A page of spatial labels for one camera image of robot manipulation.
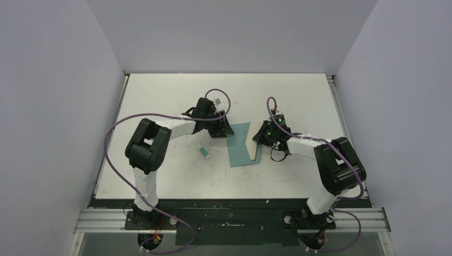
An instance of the gray wall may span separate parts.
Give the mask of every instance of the gray wall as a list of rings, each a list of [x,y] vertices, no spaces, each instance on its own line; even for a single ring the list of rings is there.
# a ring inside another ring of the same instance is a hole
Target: gray wall
[[[1,255],[66,255],[123,82],[84,0],[2,2]]]
[[[335,74],[377,0],[87,0],[128,73]]]
[[[380,0],[337,77],[398,255],[450,255],[452,2]]]

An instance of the white wall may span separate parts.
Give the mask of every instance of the white wall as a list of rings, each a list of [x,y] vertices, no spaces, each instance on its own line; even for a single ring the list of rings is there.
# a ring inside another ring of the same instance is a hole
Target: white wall
[[[123,82],[84,0],[1,4],[1,255],[66,255]]]
[[[128,73],[335,74],[377,0],[87,0]]]
[[[452,2],[380,0],[336,84],[398,255],[450,255]]]

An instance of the white arm segment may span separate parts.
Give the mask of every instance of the white arm segment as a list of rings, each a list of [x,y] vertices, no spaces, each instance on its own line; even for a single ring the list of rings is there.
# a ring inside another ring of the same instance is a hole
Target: white arm segment
[[[156,124],[161,127],[167,127],[171,130],[170,140],[177,137],[192,134],[195,130],[195,121],[186,121],[182,119],[168,119],[157,121]],[[145,175],[143,171],[138,168],[132,168],[135,175],[135,186],[146,198],[146,200],[153,206],[158,204],[157,198],[157,171],[150,172],[149,175]],[[134,201],[138,208],[144,211],[152,211],[152,208],[148,206],[140,196],[137,194]]]
[[[312,160],[316,160],[314,148],[322,144],[322,142],[299,138],[290,138],[287,141],[287,147],[292,155],[302,155]],[[340,195],[335,196],[330,194],[326,188],[321,185],[316,190],[314,195],[308,199],[309,210],[311,210],[312,214],[322,214],[327,212],[334,202],[337,201],[337,198],[347,191],[348,189],[343,191]]]

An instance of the teal cloth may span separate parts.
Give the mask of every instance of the teal cloth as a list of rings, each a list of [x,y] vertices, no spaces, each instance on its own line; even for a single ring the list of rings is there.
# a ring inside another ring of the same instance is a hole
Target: teal cloth
[[[228,144],[229,165],[231,167],[244,166],[250,164],[258,164],[261,161],[262,145],[257,145],[256,158],[251,160],[249,158],[248,150],[246,149],[246,137],[248,136],[250,123],[232,124],[234,135],[228,135],[226,142]]]

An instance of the white work surface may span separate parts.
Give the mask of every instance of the white work surface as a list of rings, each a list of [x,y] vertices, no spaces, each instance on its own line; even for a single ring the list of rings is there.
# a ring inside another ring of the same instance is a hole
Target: white work surface
[[[265,103],[274,96],[293,132],[327,139],[344,136],[325,74],[131,74],[118,119],[137,113],[178,115],[194,107],[211,88],[229,95],[230,124],[268,119]],[[220,98],[218,109],[227,108],[220,92],[212,92],[208,98]],[[108,151],[113,164],[132,183],[134,176],[124,151],[141,119],[116,127]],[[210,159],[198,150],[199,142]],[[280,152],[273,155],[282,156]],[[211,139],[207,131],[171,140],[157,171],[157,195],[162,199],[309,198],[320,185],[314,160],[289,155],[282,162],[273,162],[268,147],[262,148],[259,164],[230,167],[226,138]],[[357,194],[359,188],[346,195]],[[135,192],[104,161],[96,198],[132,199]]]

